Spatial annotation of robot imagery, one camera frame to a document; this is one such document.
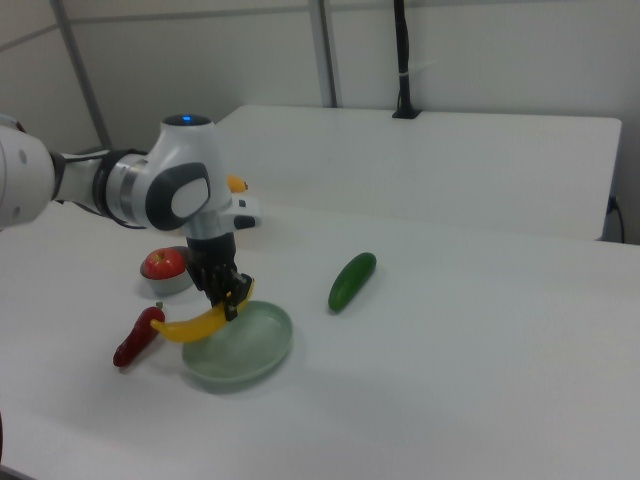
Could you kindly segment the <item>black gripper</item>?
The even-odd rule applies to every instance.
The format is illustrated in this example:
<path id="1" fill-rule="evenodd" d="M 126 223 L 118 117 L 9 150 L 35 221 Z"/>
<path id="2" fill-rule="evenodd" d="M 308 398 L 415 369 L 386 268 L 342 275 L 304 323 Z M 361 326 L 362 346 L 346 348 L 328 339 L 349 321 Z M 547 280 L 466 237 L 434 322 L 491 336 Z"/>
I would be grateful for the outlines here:
<path id="1" fill-rule="evenodd" d="M 236 271 L 236 242 L 233 233 L 226 233 L 210 239 L 187 238 L 189 275 L 199 291 L 214 307 L 224 304 L 227 321 L 233 321 L 245 308 L 253 293 L 254 279 L 245 273 L 235 272 L 231 280 L 231 270 Z"/>

